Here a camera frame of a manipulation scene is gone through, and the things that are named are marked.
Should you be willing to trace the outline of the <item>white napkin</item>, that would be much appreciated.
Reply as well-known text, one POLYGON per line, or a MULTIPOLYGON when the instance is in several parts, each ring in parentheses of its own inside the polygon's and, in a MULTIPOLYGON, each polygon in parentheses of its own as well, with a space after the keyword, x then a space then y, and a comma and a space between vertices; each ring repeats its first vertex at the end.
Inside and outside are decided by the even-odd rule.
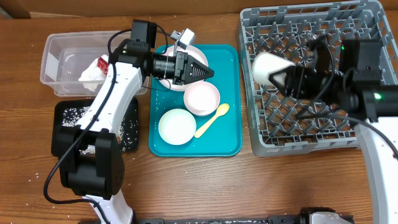
MULTIPOLYGON (((104 54, 102 56, 108 62, 108 55, 104 54)), ((81 74, 81 77, 78 79, 80 82, 87 82, 84 83, 83 86, 88 89, 89 91, 96 91, 99 83, 92 83, 91 81, 103 81, 106 79, 107 76, 104 76, 100 69, 97 67, 98 58, 94 59, 94 61, 89 65, 89 67, 84 70, 81 74)))

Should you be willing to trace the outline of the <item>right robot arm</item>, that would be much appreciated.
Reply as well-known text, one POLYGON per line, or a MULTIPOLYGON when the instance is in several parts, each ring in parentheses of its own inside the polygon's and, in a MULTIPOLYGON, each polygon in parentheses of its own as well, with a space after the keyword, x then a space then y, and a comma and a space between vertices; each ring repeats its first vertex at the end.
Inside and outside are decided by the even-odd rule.
POLYGON ((397 86, 382 84, 382 42, 343 40, 338 66, 325 37, 307 46, 315 62, 311 67, 259 54, 252 65, 255 81, 284 96, 345 111, 365 159, 373 222, 397 223, 397 86))

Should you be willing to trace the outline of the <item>small white bowl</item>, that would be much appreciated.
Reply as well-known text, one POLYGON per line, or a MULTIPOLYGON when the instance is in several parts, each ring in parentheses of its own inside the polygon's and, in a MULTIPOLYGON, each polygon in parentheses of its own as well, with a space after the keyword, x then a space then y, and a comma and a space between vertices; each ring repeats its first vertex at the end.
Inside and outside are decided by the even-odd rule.
POLYGON ((179 146, 193 138, 197 130, 197 123, 187 110, 172 109, 162 115, 158 130, 166 143, 179 146))

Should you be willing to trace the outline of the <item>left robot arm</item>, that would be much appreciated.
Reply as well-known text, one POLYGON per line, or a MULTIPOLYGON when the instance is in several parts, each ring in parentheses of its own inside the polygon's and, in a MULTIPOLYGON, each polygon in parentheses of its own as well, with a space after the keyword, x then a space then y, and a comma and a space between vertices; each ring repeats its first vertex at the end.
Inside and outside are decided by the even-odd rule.
POLYGON ((76 199, 63 204, 89 203, 101 223, 135 223, 133 209, 126 203, 121 186, 124 161, 117 133, 134 95, 147 76, 186 85, 211 78, 214 71, 185 52, 194 32, 184 29, 166 34, 175 41, 171 56, 155 53, 155 40, 163 28, 155 22, 135 19, 130 37, 115 48, 108 48, 106 79, 89 110, 73 127, 61 126, 52 139, 52 155, 58 162, 44 183, 44 197, 51 203, 49 183, 60 173, 63 187, 71 189, 76 199))

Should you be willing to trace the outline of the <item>white cup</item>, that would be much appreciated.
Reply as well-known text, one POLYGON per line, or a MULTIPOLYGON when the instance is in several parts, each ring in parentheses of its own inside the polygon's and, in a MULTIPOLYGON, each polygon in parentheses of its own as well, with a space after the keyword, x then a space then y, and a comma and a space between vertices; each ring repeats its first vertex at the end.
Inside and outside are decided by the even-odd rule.
POLYGON ((280 56, 262 52, 256 56, 252 64, 253 79, 260 85, 272 85, 268 79, 269 75, 290 65, 295 64, 280 56))

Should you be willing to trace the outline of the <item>red snack wrapper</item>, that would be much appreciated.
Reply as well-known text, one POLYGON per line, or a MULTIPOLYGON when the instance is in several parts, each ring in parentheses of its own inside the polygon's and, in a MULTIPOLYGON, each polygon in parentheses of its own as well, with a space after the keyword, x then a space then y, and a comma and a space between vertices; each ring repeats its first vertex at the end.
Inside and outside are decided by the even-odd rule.
POLYGON ((101 73, 106 76, 108 74, 108 62, 102 57, 98 57, 97 67, 100 69, 101 73))

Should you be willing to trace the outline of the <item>pink rice bowl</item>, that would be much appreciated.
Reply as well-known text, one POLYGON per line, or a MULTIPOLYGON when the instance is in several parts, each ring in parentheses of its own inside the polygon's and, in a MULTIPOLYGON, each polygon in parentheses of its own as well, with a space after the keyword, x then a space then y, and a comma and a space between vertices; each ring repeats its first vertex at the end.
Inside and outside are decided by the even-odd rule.
POLYGON ((197 116, 207 116, 214 112, 220 104, 220 99, 219 90, 209 82, 195 82, 183 95, 185 107, 197 116))

